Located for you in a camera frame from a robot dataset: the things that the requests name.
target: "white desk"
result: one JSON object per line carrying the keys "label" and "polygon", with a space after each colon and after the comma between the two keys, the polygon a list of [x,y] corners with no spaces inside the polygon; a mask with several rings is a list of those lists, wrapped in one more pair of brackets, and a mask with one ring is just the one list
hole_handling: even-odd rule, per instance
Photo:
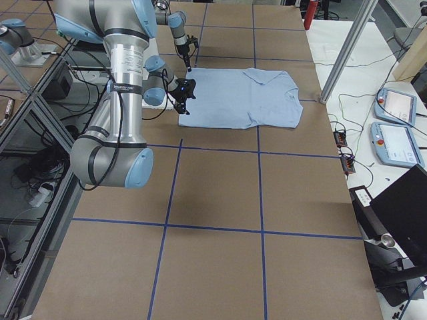
{"label": "white desk", "polygon": [[[307,31],[307,36],[315,63],[323,63],[326,65],[334,63],[351,25],[352,23],[347,21],[313,21],[310,30]],[[381,60],[391,54],[392,52],[390,48],[375,23],[368,23],[349,61],[347,62],[347,65],[369,64],[373,61]],[[338,95],[342,93],[355,96],[375,94],[384,82],[395,61],[395,57],[391,55],[389,58],[370,66],[346,67],[327,103],[328,113],[335,115],[338,118],[338,121],[342,122],[346,126],[347,130],[360,129],[359,126],[343,119]],[[332,66],[326,65],[316,65],[316,71],[321,87],[324,86],[332,69]],[[392,74],[389,77],[389,80],[394,80]],[[417,96],[410,83],[387,83],[385,87],[397,89]],[[373,172],[374,181],[372,186],[369,188],[369,192],[373,197],[375,197],[395,182],[397,178],[402,176],[407,169],[382,165],[375,154],[370,138],[370,124],[374,121],[379,121],[375,118],[373,110],[371,109],[374,97],[367,96],[362,98],[353,98],[341,96],[341,100],[345,118],[360,124],[362,124],[366,119],[364,130],[360,136],[356,160],[369,166],[370,170]],[[427,114],[427,110],[420,98],[418,98],[417,101],[417,113]],[[330,119],[331,121],[335,121],[334,116],[330,116]],[[417,117],[415,127],[427,132],[427,119]],[[427,146],[427,136],[422,135],[415,130],[413,130],[413,132],[418,146]],[[359,135],[360,134],[355,131],[349,131],[347,133],[348,145],[354,152],[356,152]],[[427,160],[427,152],[421,151],[421,153],[424,160]],[[369,172],[357,163],[355,164],[355,169],[356,173],[348,177],[348,187],[351,188],[359,185],[369,185],[371,180]],[[382,295],[379,294],[378,297],[385,319],[389,319],[389,317],[393,316],[395,312],[399,311],[398,308],[392,308],[389,306]],[[427,300],[411,302],[405,313],[405,319],[427,319]]]}

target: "light blue joint cap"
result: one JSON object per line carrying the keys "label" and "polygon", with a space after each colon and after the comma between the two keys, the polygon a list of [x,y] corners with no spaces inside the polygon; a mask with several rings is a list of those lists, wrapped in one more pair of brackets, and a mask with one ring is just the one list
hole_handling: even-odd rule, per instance
{"label": "light blue joint cap", "polygon": [[144,101],[157,107],[165,99],[165,91],[162,88],[150,88],[144,93]]}
{"label": "light blue joint cap", "polygon": [[20,19],[8,19],[1,22],[6,27],[24,27],[25,24]]}
{"label": "light blue joint cap", "polygon": [[171,28],[177,28],[179,25],[183,23],[182,17],[178,12],[172,13],[169,17],[167,17],[167,24]]}
{"label": "light blue joint cap", "polygon": [[154,155],[153,150],[145,148],[136,157],[131,169],[127,173],[125,188],[143,187],[151,175],[153,169]]}
{"label": "light blue joint cap", "polygon": [[82,40],[90,43],[102,43],[102,38],[96,33],[82,27],[81,25],[72,22],[61,15],[55,13],[56,26],[64,35],[68,35],[74,39]]}
{"label": "light blue joint cap", "polygon": [[132,0],[132,5],[145,34],[150,38],[155,38],[157,35],[157,22],[151,1]]}
{"label": "light blue joint cap", "polygon": [[4,41],[0,41],[0,48],[2,48],[7,55],[11,55],[12,53],[15,52],[15,48]]}
{"label": "light blue joint cap", "polygon": [[159,57],[158,55],[152,55],[150,58],[147,59],[145,62],[145,70],[148,72],[152,72],[155,70],[158,70],[162,68],[165,65],[165,61]]}

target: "small robot arm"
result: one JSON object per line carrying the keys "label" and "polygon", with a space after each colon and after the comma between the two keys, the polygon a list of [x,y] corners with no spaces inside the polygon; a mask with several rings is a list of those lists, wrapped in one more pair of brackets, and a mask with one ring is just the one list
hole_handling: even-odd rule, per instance
{"label": "small robot arm", "polygon": [[11,55],[19,49],[19,53],[26,61],[33,61],[41,57],[41,49],[24,22],[19,19],[8,19],[0,22],[0,48]]}

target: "robotic arm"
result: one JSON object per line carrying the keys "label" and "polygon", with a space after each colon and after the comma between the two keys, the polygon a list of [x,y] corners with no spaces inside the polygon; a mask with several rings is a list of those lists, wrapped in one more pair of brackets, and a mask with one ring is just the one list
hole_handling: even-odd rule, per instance
{"label": "robotic arm", "polygon": [[[157,35],[157,18],[150,0],[58,0],[56,4],[58,30],[78,40],[103,43],[111,61],[109,95],[87,131],[74,143],[71,168],[90,185],[142,187],[153,166],[153,151],[141,134],[142,99],[160,105],[167,89],[176,101],[175,109],[187,113],[185,101],[195,99],[195,81],[177,79],[158,56],[146,61],[149,77],[143,80],[143,52],[149,39]],[[191,38],[183,31],[185,15],[177,13],[166,19],[167,14],[162,14],[177,48],[188,47]]]}
{"label": "robotic arm", "polygon": [[26,61],[33,61],[41,57],[41,49],[24,22],[19,19],[8,19],[0,22],[0,48],[11,55],[19,49],[19,53]]}

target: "table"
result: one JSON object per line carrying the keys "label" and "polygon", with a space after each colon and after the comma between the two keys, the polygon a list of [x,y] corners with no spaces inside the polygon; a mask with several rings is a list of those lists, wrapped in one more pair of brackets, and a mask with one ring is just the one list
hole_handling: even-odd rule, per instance
{"label": "table", "polygon": [[[334,63],[338,56],[351,24],[352,23],[349,21],[313,21],[310,30],[307,32],[310,49],[313,54],[314,62],[316,63],[316,71],[322,87],[332,68],[329,64]],[[347,62],[347,66],[369,65],[345,68],[327,103],[331,121],[335,121],[335,116],[337,116],[338,121],[342,122],[347,130],[360,130],[360,127],[355,123],[346,121],[343,115],[346,119],[360,124],[366,120],[365,128],[361,135],[355,131],[348,131],[347,142],[353,151],[358,150],[356,160],[368,166],[373,172],[374,180],[372,185],[368,188],[373,197],[376,197],[389,185],[393,184],[393,182],[407,172],[408,169],[383,165],[375,155],[370,138],[370,124],[373,121],[379,121],[375,118],[373,111],[370,110],[374,97],[365,96],[354,98],[342,95],[342,108],[340,107],[338,97],[341,94],[353,96],[360,96],[367,93],[375,94],[395,62],[395,56],[392,54],[375,23],[368,23]],[[409,82],[389,82],[386,84],[386,87],[417,96],[413,86]],[[418,96],[417,113],[427,114],[427,110]],[[415,126],[426,131],[427,120],[417,117]],[[426,136],[415,130],[413,130],[413,132],[417,144],[419,146],[425,146],[427,144]],[[427,153],[421,151],[421,154],[425,159]],[[363,168],[359,163],[355,164],[355,168],[356,173],[348,177],[348,187],[368,186],[371,182],[371,175],[368,170]],[[406,256],[402,250],[400,250],[400,252],[403,256]],[[378,295],[378,298],[381,302],[384,318],[388,316],[391,317],[398,311],[398,308],[391,308],[382,295]],[[427,315],[426,301],[419,300],[411,302],[411,306],[408,308],[406,314],[412,316],[414,319],[425,319]]]}
{"label": "table", "polygon": [[[83,194],[32,319],[382,319],[299,10],[176,9],[199,38],[197,67],[286,70],[302,120],[143,123],[149,183]],[[157,43],[182,74],[166,27]]]}

